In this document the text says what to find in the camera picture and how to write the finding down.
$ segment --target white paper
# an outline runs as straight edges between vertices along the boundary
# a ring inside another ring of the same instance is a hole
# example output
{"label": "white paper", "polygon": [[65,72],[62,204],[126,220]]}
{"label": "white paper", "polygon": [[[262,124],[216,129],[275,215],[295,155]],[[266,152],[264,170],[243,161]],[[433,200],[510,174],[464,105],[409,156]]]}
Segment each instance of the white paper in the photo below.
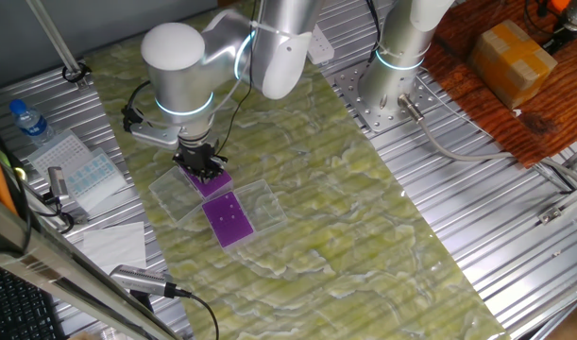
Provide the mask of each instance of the white paper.
{"label": "white paper", "polygon": [[82,252],[108,274],[120,264],[145,268],[144,223],[85,231]]}

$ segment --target transparent lid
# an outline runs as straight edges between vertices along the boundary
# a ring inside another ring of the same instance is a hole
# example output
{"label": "transparent lid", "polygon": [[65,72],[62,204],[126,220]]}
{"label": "transparent lid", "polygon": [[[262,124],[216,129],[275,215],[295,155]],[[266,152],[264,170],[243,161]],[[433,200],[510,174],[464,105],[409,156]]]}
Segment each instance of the transparent lid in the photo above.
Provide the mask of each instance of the transparent lid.
{"label": "transparent lid", "polygon": [[149,190],[175,223],[201,209],[202,197],[176,166],[151,183]]}
{"label": "transparent lid", "polygon": [[278,198],[264,179],[236,189],[234,193],[257,232],[268,231],[286,222],[286,214]]}
{"label": "transparent lid", "polygon": [[[202,210],[202,197],[176,166],[154,181],[149,190],[178,226],[194,223],[190,220]],[[264,179],[233,193],[257,234],[285,224],[286,214]]]}

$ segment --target purple sponge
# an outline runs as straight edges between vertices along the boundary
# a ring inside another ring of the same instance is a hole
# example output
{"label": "purple sponge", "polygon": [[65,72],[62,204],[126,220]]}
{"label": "purple sponge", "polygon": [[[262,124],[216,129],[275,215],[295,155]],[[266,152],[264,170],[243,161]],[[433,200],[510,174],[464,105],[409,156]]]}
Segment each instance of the purple sponge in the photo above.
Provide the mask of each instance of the purple sponge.
{"label": "purple sponge", "polygon": [[223,174],[209,180],[207,183],[202,183],[196,176],[188,173],[182,167],[179,168],[192,182],[192,184],[195,186],[195,189],[198,190],[198,192],[204,199],[210,198],[211,196],[213,196],[214,193],[223,189],[224,186],[231,184],[231,176],[228,174],[227,171],[224,171]]}
{"label": "purple sponge", "polygon": [[204,203],[202,209],[211,222],[212,230],[214,230],[214,234],[223,248],[254,233],[254,229],[233,193],[221,195]]}

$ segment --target clear plastic bottle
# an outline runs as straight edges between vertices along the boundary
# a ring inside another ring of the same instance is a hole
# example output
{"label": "clear plastic bottle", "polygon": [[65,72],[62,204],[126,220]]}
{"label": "clear plastic bottle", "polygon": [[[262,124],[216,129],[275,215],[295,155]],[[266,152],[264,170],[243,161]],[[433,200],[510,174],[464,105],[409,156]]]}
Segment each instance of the clear plastic bottle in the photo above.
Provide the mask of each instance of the clear plastic bottle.
{"label": "clear plastic bottle", "polygon": [[13,113],[15,126],[30,137],[36,146],[42,146],[55,137],[55,130],[49,126],[41,113],[29,108],[21,99],[14,99],[8,105]]}

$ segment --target metal bracket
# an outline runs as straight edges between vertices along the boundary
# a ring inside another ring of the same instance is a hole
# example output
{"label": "metal bracket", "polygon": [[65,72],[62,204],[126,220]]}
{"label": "metal bracket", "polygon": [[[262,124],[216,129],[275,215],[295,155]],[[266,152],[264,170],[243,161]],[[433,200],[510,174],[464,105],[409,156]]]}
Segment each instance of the metal bracket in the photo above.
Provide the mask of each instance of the metal bracket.
{"label": "metal bracket", "polygon": [[[380,133],[410,119],[406,110],[389,111],[369,108],[359,95],[359,79],[367,68],[367,62],[349,67],[334,78],[334,83],[341,88],[345,100],[360,113],[365,124],[374,132]],[[416,79],[415,92],[410,95],[414,105],[423,113],[437,106],[437,100],[420,80]]]}
{"label": "metal bracket", "polygon": [[130,126],[130,132],[136,139],[173,151],[178,147],[178,133],[180,130],[181,127],[159,129],[141,124],[133,124]]}
{"label": "metal bracket", "polygon": [[550,209],[544,211],[537,218],[546,226],[550,224],[550,222],[570,215],[575,211],[577,211],[577,190],[571,195],[568,195],[564,199],[556,202]]}

